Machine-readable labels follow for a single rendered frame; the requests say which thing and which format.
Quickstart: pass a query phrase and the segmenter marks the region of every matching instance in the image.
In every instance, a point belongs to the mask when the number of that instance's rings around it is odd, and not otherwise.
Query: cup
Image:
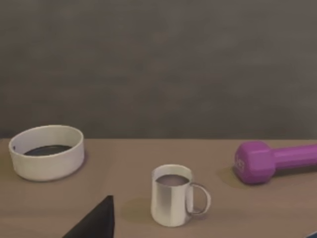
[[[193,187],[201,189],[206,205],[194,211]],[[162,165],[152,171],[151,215],[160,225],[178,227],[193,216],[205,214],[211,206],[211,195],[201,184],[193,182],[192,171],[182,165]]]
[[[61,146],[64,151],[30,155],[31,151]],[[46,125],[26,130],[9,142],[14,171],[31,181],[60,179],[75,172],[84,162],[84,135],[66,125]]]

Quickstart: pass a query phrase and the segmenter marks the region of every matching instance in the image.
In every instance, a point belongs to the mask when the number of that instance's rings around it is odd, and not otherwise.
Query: tabletop
[[[269,183],[243,185],[233,174],[241,140],[87,139],[86,162],[53,182],[30,182],[12,168],[8,140],[0,142],[0,233],[8,238],[63,236],[107,195],[114,196],[115,238],[302,238],[317,230],[317,168],[281,172]],[[267,141],[271,147],[316,141]],[[151,171],[163,164],[189,167],[210,191],[208,214],[178,228],[150,215]],[[195,191],[195,205],[204,206]]]

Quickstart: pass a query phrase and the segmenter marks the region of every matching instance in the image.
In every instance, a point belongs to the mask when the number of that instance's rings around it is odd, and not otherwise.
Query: blue object
[[[317,238],[317,232],[311,233],[306,238]]]

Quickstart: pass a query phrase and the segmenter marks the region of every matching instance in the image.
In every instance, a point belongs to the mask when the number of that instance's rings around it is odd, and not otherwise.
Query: gray wall
[[[316,138],[315,0],[2,0],[0,136]]]

